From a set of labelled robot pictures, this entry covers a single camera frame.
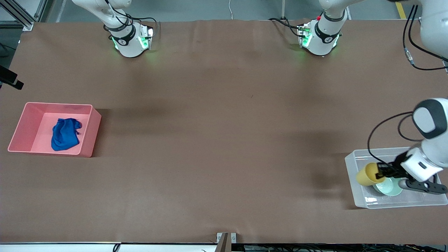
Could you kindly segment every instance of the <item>white plastic container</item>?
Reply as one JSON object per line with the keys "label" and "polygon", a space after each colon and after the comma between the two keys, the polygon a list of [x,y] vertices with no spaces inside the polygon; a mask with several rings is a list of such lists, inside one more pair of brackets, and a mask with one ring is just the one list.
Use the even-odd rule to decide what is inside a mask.
{"label": "white plastic container", "polygon": [[[407,151],[409,147],[371,149],[372,153],[384,160],[392,162],[398,154]],[[349,174],[350,186],[352,188],[355,205],[368,209],[414,207],[414,206],[438,206],[447,205],[446,194],[433,195],[429,193],[403,190],[397,196],[387,196],[377,192],[373,186],[364,187],[356,182],[356,173],[365,165],[378,162],[370,156],[367,150],[355,150],[345,157],[345,164]]]}

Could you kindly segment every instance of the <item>blue cloth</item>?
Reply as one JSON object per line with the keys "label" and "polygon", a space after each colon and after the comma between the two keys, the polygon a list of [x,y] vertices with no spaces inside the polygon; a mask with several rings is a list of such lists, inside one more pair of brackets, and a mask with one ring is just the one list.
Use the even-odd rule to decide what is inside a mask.
{"label": "blue cloth", "polygon": [[76,119],[61,119],[57,120],[53,127],[52,148],[55,151],[68,150],[71,147],[78,145],[79,140],[76,131],[81,128],[81,123]]}

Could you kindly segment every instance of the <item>brown table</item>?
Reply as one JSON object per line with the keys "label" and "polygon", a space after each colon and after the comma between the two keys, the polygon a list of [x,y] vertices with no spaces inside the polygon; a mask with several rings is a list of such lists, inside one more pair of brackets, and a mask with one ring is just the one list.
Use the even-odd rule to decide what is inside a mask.
{"label": "brown table", "polygon": [[[25,87],[0,92],[2,241],[232,231],[244,243],[447,243],[446,207],[358,209],[345,168],[379,121],[448,91],[444,71],[405,60],[403,21],[349,21],[324,58],[284,26],[233,20],[163,23],[154,51],[128,59],[101,26],[37,23],[22,35],[11,69]],[[8,153],[28,101],[97,108],[94,157]],[[396,124],[372,146],[409,145]]]}

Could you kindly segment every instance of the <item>light green bowl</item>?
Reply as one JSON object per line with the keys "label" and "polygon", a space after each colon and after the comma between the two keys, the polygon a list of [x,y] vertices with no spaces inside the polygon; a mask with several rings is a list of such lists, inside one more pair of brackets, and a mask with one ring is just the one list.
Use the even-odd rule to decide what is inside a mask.
{"label": "light green bowl", "polygon": [[403,189],[398,186],[400,180],[401,178],[386,178],[384,182],[373,185],[373,188],[384,195],[397,196],[403,191]]}

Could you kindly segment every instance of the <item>yellow cup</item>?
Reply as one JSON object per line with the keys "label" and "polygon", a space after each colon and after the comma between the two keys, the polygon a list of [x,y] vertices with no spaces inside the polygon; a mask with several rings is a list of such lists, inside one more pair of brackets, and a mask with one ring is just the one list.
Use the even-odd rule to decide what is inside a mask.
{"label": "yellow cup", "polygon": [[360,185],[365,187],[373,186],[375,184],[384,182],[384,180],[386,179],[385,177],[376,179],[377,173],[378,173],[377,164],[369,163],[356,174],[356,181],[358,181]]}

